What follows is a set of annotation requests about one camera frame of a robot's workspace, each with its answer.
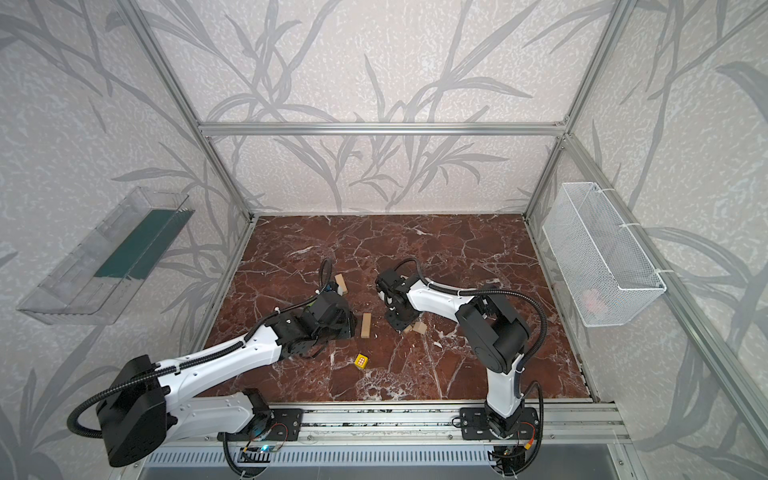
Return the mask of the small wooden block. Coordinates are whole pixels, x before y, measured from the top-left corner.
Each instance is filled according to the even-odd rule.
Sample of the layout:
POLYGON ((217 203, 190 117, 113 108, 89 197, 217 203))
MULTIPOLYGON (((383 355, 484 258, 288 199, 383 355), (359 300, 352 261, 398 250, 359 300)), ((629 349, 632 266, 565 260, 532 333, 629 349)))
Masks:
POLYGON ((427 325, 424 322, 417 321, 412 324, 412 330, 424 335, 427 332, 427 325))

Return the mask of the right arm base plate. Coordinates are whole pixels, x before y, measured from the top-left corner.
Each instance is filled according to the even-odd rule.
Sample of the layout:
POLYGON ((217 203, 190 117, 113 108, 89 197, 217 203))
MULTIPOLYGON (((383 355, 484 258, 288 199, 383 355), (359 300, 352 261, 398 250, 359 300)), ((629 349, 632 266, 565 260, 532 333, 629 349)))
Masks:
POLYGON ((502 418, 489 408, 461 408, 459 427, 463 440, 508 440, 527 442, 536 435, 538 412, 520 407, 509 418, 502 418))

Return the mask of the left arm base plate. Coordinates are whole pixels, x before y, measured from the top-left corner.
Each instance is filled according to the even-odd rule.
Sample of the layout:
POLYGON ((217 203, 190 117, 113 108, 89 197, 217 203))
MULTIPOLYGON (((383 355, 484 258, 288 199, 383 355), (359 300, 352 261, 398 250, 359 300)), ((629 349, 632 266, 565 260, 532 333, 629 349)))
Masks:
POLYGON ((230 434, 233 441, 297 441, 304 410, 278 408, 269 413, 258 413, 240 432, 230 434))

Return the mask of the aluminium mounting rail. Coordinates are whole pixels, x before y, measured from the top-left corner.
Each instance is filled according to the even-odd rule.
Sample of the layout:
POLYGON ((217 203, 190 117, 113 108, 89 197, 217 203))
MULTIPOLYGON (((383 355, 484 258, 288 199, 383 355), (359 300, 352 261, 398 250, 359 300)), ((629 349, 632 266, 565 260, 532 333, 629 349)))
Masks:
POLYGON ((524 445, 537 432, 543 433, 545 444, 631 441, 612 403, 548 399, 538 427, 533 429, 533 422, 527 420, 516 429, 522 436, 508 439, 481 427, 479 415, 467 419, 461 415, 463 409, 481 407, 479 401, 277 403, 273 406, 277 426, 250 446, 524 445))

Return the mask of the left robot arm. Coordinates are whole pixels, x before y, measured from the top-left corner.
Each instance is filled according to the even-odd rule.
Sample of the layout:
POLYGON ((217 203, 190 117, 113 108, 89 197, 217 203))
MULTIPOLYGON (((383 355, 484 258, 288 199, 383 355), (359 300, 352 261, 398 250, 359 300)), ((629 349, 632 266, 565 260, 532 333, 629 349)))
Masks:
POLYGON ((252 435, 270 416, 256 390, 224 397, 203 397, 202 392, 249 370, 349 339, 355 329, 347 300, 323 291, 295 309, 273 312, 254 330, 222 344, 159 363, 146 355, 129 361, 114 381, 124 388, 96 408, 109 464, 127 466, 167 441, 252 435))

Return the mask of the clear plastic wall bin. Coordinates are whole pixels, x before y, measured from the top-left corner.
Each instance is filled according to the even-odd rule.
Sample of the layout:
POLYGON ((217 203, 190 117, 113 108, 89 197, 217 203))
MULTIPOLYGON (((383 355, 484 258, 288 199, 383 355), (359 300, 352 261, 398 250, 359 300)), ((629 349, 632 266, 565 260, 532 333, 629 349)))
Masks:
POLYGON ((195 213, 185 193, 134 188, 17 306, 47 325, 111 325, 195 213))

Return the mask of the plain wooden block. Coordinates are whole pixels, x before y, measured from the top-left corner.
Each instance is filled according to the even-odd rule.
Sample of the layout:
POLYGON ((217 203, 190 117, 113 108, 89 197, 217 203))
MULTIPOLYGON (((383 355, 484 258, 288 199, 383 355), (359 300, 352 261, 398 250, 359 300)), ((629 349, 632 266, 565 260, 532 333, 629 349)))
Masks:
POLYGON ((345 279, 342 274, 336 274, 335 275, 335 282, 337 284, 337 291, 338 294, 341 296, 345 296, 348 293, 348 288, 345 282, 345 279))
POLYGON ((361 326, 361 334, 360 336, 363 339, 369 339, 371 336, 371 326, 372 326, 372 314, 369 312, 366 312, 362 315, 362 326, 361 326))

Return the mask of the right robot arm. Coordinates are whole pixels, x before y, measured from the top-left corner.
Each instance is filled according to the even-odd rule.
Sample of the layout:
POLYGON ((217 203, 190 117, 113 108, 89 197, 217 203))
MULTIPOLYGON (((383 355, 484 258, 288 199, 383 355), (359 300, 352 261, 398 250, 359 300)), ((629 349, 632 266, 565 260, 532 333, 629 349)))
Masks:
POLYGON ((520 415, 523 394, 525 347, 530 327, 499 290, 466 290, 423 280, 414 274, 404 277, 394 269, 375 280, 385 318, 397 331, 412 326, 424 313, 447 318, 462 329, 472 351, 486 367, 487 415, 510 422, 520 415))

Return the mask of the yellow window block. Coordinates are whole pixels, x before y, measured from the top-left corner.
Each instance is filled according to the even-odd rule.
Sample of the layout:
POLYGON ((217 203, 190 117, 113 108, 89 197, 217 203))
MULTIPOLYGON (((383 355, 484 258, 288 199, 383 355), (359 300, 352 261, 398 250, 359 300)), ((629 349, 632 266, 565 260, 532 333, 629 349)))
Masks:
POLYGON ((359 369, 365 369, 369 362, 369 358, 365 355, 358 354, 355 358, 354 365, 359 369))

